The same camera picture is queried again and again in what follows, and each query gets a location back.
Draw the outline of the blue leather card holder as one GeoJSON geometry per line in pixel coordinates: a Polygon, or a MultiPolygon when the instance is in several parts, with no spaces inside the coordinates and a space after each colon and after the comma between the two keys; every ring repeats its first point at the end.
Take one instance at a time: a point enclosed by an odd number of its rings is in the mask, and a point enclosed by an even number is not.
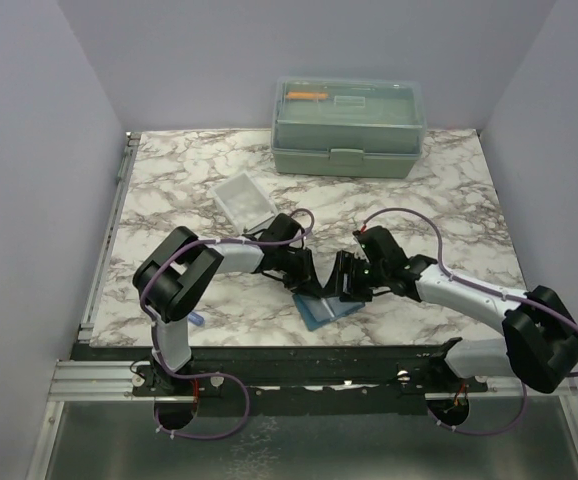
{"type": "Polygon", "coordinates": [[[364,302],[342,302],[338,298],[316,299],[299,294],[294,294],[292,298],[310,332],[352,315],[365,307],[364,302]]]}

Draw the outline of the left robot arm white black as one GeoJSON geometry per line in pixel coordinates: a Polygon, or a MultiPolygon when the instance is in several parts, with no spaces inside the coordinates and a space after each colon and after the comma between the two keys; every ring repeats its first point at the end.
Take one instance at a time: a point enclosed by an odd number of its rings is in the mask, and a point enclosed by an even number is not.
{"type": "Polygon", "coordinates": [[[236,238],[202,239],[189,228],[175,228],[133,275],[141,309],[151,318],[151,364],[157,384],[170,395],[183,393],[194,375],[187,317],[213,278],[243,273],[276,277],[288,291],[307,298],[325,296],[311,251],[304,246],[310,226],[279,213],[270,224],[236,238]]]}

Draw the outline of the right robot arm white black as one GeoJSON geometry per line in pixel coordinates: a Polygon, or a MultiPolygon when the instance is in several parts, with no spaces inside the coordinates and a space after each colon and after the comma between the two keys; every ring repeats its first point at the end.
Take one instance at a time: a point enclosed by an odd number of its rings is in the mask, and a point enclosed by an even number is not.
{"type": "Polygon", "coordinates": [[[391,233],[372,227],[354,234],[362,254],[336,255],[325,298],[369,302],[391,293],[449,308],[497,332],[487,340],[453,338],[430,357],[429,379],[449,392],[477,376],[515,377],[540,393],[553,392],[578,363],[578,333],[558,295],[503,288],[444,272],[438,260],[407,256],[391,233]]]}

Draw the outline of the white plastic card tray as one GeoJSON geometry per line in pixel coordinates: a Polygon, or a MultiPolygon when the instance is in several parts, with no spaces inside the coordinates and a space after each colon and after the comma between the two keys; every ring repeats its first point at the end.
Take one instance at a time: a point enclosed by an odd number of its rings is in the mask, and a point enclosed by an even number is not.
{"type": "Polygon", "coordinates": [[[268,227],[278,214],[275,204],[247,171],[227,178],[210,193],[238,235],[268,227]]]}

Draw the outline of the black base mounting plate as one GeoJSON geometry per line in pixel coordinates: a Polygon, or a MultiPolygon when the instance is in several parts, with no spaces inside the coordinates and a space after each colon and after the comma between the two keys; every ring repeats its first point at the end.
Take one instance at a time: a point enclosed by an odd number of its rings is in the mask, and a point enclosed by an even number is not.
{"type": "Polygon", "coordinates": [[[481,393],[441,364],[445,347],[196,347],[179,378],[154,361],[138,366],[133,395],[172,412],[209,416],[424,415],[429,399],[481,393]]]}

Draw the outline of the green plastic toolbox clear lid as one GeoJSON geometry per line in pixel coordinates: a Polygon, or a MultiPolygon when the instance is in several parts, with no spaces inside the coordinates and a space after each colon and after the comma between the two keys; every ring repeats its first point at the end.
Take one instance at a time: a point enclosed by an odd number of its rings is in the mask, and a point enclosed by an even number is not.
{"type": "Polygon", "coordinates": [[[403,179],[422,156],[426,130],[415,82],[285,77],[270,148],[282,174],[403,179]],[[286,100],[290,91],[329,98],[286,100]]]}

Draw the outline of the orange tool inside toolbox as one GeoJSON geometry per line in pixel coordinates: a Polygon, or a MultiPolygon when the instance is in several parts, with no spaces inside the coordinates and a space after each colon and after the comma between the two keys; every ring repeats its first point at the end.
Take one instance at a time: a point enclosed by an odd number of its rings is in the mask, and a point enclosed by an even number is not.
{"type": "Polygon", "coordinates": [[[291,101],[325,101],[329,94],[325,92],[290,91],[285,94],[286,100],[291,101]]]}

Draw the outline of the blue red handled screwdriver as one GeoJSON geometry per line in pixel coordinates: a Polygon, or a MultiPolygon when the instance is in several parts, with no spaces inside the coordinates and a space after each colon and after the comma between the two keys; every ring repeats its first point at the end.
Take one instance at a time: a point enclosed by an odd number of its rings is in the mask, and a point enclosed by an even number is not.
{"type": "Polygon", "coordinates": [[[204,318],[203,318],[200,314],[198,314],[198,313],[196,313],[196,312],[190,312],[189,315],[187,316],[187,320],[188,320],[188,322],[191,323],[192,325],[195,325],[195,326],[198,326],[198,327],[203,326],[204,323],[205,323],[204,318]]]}

